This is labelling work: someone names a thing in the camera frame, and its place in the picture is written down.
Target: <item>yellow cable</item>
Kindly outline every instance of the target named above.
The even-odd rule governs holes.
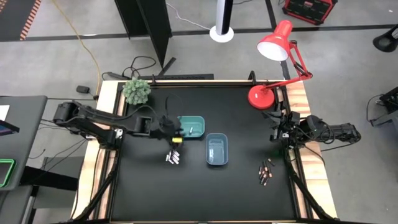
[[[61,12],[61,14],[64,16],[64,18],[67,20],[67,22],[69,23],[70,27],[73,29],[73,31],[75,32],[77,39],[79,39],[81,45],[84,47],[84,49],[87,50],[87,52],[91,55],[91,58],[93,59],[95,66],[97,67],[97,72],[98,72],[98,76],[97,76],[97,89],[95,91],[95,95],[98,96],[98,92],[100,90],[100,77],[101,77],[101,71],[100,71],[100,66],[98,66],[98,62],[95,60],[93,53],[91,53],[90,50],[88,50],[88,48],[85,46],[85,44],[83,43],[83,41],[81,41],[79,33],[77,32],[77,30],[75,29],[75,27],[72,25],[72,23],[70,22],[70,20],[68,19],[67,15],[65,15],[65,13],[63,13],[62,9],[60,8],[60,6],[57,4],[57,2],[55,0],[52,0],[52,2],[54,3],[55,7]]]

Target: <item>concrete floor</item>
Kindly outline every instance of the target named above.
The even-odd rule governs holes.
[[[124,32],[114,1],[58,2],[80,34]],[[186,19],[206,27],[214,25],[216,0],[167,2]],[[312,27],[284,15],[277,0],[271,2],[277,22],[289,19],[295,27]],[[173,31],[200,29],[176,19],[175,12],[168,10]],[[395,0],[347,0],[335,6],[322,26],[393,24],[397,18],[398,2]],[[231,27],[271,28],[265,2],[253,0],[234,6]],[[373,38],[385,31],[294,32],[290,36],[298,41],[305,63],[314,74],[313,79],[305,82],[312,113],[330,124],[350,122],[362,135],[362,140],[353,146],[323,153],[337,214],[342,220],[375,223],[396,223],[398,220],[397,131],[390,124],[372,128],[366,121],[368,99],[398,84],[398,50],[388,54],[372,45]],[[28,37],[52,35],[73,35],[73,31],[51,1],[43,0]],[[216,44],[208,35],[172,37],[166,61],[171,57],[177,61],[166,75],[214,73],[216,79],[246,79],[254,70],[259,78],[281,79],[279,64],[262,57],[256,50],[257,42],[264,35],[236,34],[227,44]],[[155,57],[148,38],[85,40],[85,44],[93,52],[102,72],[119,73],[138,55]],[[143,60],[137,66],[148,63]],[[142,74],[159,72],[157,65]],[[97,82],[95,66],[77,40],[0,42],[0,74],[4,77],[0,83],[2,95],[89,98],[76,93],[75,88],[86,85],[94,91]],[[50,100],[44,118],[51,119],[60,102]],[[369,109],[372,118],[384,112],[374,104]],[[44,156],[54,156],[78,140],[78,136],[71,136],[66,131],[40,130],[31,156],[40,154],[43,148],[46,152],[40,158],[30,160],[29,165],[40,167]],[[84,153],[82,148],[74,156]],[[66,220],[71,207],[38,212],[35,222]]]

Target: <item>wooden board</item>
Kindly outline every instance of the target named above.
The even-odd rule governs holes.
[[[172,82],[172,83],[181,83],[181,82],[251,82],[250,80],[193,80],[193,81],[185,81],[185,80],[174,80],[174,81],[158,81],[162,83]],[[269,80],[270,82],[277,82],[282,80]],[[113,112],[115,98],[116,98],[116,90],[118,88],[118,83],[122,81],[105,81],[101,87],[101,93],[99,95],[99,100],[97,104],[97,109],[106,111],[109,113]],[[287,93],[289,97],[289,103],[292,111],[297,111],[301,113],[302,116],[308,116],[311,114],[310,108],[308,105],[307,95],[305,93],[304,85],[302,82],[293,83],[287,86]],[[123,110],[124,98],[120,101],[118,114],[121,114]],[[310,142],[307,146],[313,149],[316,153],[320,154],[320,148],[318,143]],[[101,170],[103,166],[103,158],[104,151],[100,150],[99,159],[97,162],[96,168],[94,168],[96,156],[98,153],[99,145],[97,141],[90,141],[87,146],[87,151],[85,155],[85,160],[83,164],[83,168],[80,174],[80,183],[79,183],[79,198],[78,204],[76,208],[76,212],[74,217],[79,216],[79,214],[83,211],[83,209],[88,205],[90,198],[95,194],[98,188],[98,182],[100,181]],[[322,161],[314,155],[311,151],[306,149],[301,149],[300,151],[303,168],[305,173],[305,178],[307,181],[307,187],[317,202],[323,207],[323,209],[332,217],[336,217],[336,210],[333,203],[333,198],[331,196],[331,191],[328,183],[328,177],[326,175],[326,170],[323,166]],[[110,161],[108,165],[108,172],[113,163],[114,154],[111,154]],[[93,193],[91,194],[91,188],[93,185],[94,179],[94,187]],[[301,191],[296,187],[297,197],[300,207],[300,213],[302,217],[307,217],[305,213],[305,204],[303,200],[303,195]],[[105,217],[106,212],[106,204],[108,200],[109,190],[107,190],[101,201],[101,209],[99,211],[99,218]]]

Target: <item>succulent plant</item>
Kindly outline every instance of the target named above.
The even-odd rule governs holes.
[[[126,102],[132,105],[146,103],[149,94],[150,86],[145,80],[138,80],[133,77],[123,86],[123,95],[126,97]]]

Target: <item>lamp base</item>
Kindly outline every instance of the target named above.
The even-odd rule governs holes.
[[[216,31],[216,26],[213,26],[210,29],[210,37],[216,42],[227,43],[234,37],[234,30],[232,30],[232,28],[229,28],[228,33],[224,35],[218,35]]]
[[[256,109],[265,110],[274,104],[275,94],[272,90],[265,89],[264,85],[256,85],[250,89],[248,100]]]

